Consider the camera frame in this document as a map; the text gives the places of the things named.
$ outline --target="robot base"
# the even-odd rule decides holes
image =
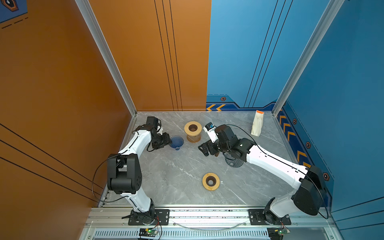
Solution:
[[[251,225],[280,225],[283,222],[284,225],[291,225],[291,219],[289,215],[285,215],[282,218],[278,218],[275,214],[273,214],[269,207],[275,198],[269,200],[268,204],[264,209],[249,209],[249,220],[251,221]]]
[[[143,226],[143,225],[153,225],[157,224],[157,217],[159,217],[160,224],[162,226],[168,225],[169,219],[169,209],[156,209],[155,218],[144,215],[143,213],[131,211],[131,216],[129,217],[128,225],[130,226]]]

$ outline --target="yellow chevron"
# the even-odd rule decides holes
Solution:
[[[222,107],[224,107],[224,106],[225,106],[225,104],[223,104],[223,105],[221,105],[220,107],[216,108],[216,110],[217,110],[217,111],[221,111],[220,108],[222,108]]]
[[[283,125],[284,125],[284,129],[283,129],[283,131],[284,131],[284,133],[285,133],[285,127],[290,127],[291,125],[289,125],[288,123],[284,123]]]
[[[299,161],[299,157],[300,157],[300,155],[302,155],[302,156],[304,156],[304,157],[307,157],[307,155],[305,154],[305,153],[303,153],[303,152],[300,152],[300,151],[297,151],[297,161]]]
[[[281,119],[282,118],[287,118],[286,116],[280,116],[280,125],[281,125]]]
[[[306,162],[303,162],[303,166],[306,166],[306,167],[311,167],[311,165],[309,165],[308,163]]]
[[[216,105],[216,104],[212,104],[211,106],[209,106],[209,107],[207,108],[207,110],[208,110],[208,111],[212,111],[212,110],[211,110],[211,107],[213,107],[213,106],[215,106],[215,105]]]
[[[287,138],[288,138],[288,142],[289,142],[289,136],[290,135],[294,135],[294,136],[296,136],[296,134],[294,133],[294,132],[290,132],[290,131],[288,131],[288,136],[287,136]]]

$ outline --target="blue wall decal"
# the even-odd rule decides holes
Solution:
[[[212,0],[207,95],[240,108],[275,101],[328,2]]]

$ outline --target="blue wall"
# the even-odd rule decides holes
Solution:
[[[275,101],[328,2],[212,0],[207,95],[242,108]]]
[[[288,98],[334,178],[346,240],[383,239],[383,12],[384,1],[345,1]]]

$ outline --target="aluminum frame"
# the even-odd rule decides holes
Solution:
[[[75,2],[81,12],[81,15],[84,18],[84,21],[86,22],[89,28],[89,31],[93,36],[93,39],[96,42],[96,45],[99,48],[101,55],[104,58],[105,64],[107,65],[113,77],[113,80],[115,81],[116,86],[118,87],[120,94],[125,104],[127,105],[129,112],[131,113],[131,116],[136,116],[136,107],[132,101],[131,96],[129,95],[127,86],[121,76],[119,68],[115,62],[115,59],[113,58],[108,43],[103,35],[103,32],[101,31],[100,25],[97,22],[96,16],[93,13],[91,4],[88,0],[75,0]]]
[[[344,0],[329,1],[323,15],[321,16],[307,45],[305,46],[304,51],[299,58],[299,61],[296,63],[295,68],[293,69],[290,77],[288,78],[287,83],[285,84],[283,90],[280,93],[279,98],[276,101],[275,106],[272,109],[272,114],[274,116],[277,116],[280,109],[283,107],[285,101],[288,99],[288,96],[291,94],[301,74],[307,67],[307,64],[310,61],[313,53],[316,51],[317,47],[319,46],[321,40],[323,39],[325,33],[327,32],[329,26],[331,25],[333,19],[339,12],[339,9],[343,5],[343,3]]]
[[[163,226],[164,231],[182,231],[184,227],[191,227],[212,229],[212,231],[215,232],[217,228],[230,228],[238,224],[240,225],[234,228],[234,230],[253,231],[270,227],[280,227],[280,225],[250,224],[248,209],[263,209],[264,207],[253,207],[250,205],[178,205],[175,207],[174,205],[162,205],[156,206],[156,208],[170,210],[169,224]],[[138,226],[128,225],[128,219],[121,219],[121,217],[129,215],[131,210],[132,207],[92,208],[80,240],[93,239],[96,231],[101,228],[122,231],[137,229]],[[324,208],[321,208],[320,212],[323,215],[326,214]],[[310,216],[302,212],[296,212],[292,214],[290,218],[292,222],[292,225],[289,226],[290,229],[320,227],[325,229],[329,239],[343,240],[332,217],[326,220],[320,215]],[[180,239],[180,237],[177,236],[167,238]]]

